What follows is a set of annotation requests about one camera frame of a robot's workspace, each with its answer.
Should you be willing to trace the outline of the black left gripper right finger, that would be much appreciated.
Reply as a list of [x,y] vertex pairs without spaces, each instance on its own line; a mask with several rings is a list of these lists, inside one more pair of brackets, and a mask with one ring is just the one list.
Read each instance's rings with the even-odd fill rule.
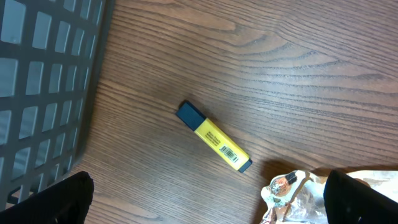
[[332,170],[323,193],[329,224],[397,224],[397,202]]

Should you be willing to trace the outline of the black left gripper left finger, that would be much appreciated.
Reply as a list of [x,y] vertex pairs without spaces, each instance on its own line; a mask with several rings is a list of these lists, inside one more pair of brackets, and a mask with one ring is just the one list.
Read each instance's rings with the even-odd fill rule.
[[94,181],[78,172],[1,212],[1,224],[84,223],[93,201]]

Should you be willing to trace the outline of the brown white snack pouch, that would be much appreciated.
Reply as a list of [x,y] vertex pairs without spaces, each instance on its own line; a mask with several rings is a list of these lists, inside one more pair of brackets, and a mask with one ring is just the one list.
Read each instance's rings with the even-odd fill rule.
[[[397,202],[397,172],[360,170],[344,173]],[[262,223],[329,223],[323,193],[326,181],[306,170],[274,177],[261,190],[267,204]]]

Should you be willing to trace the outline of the grey plastic mesh basket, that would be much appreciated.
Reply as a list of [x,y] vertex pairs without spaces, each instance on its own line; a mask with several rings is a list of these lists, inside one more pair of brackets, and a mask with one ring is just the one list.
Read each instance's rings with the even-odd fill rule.
[[115,2],[1,0],[1,209],[85,152]]

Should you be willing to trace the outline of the yellow glue stick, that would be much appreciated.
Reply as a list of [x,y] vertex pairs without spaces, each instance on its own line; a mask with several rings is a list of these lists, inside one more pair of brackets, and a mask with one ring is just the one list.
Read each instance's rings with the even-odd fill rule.
[[243,173],[252,165],[249,155],[188,100],[175,115],[234,170]]

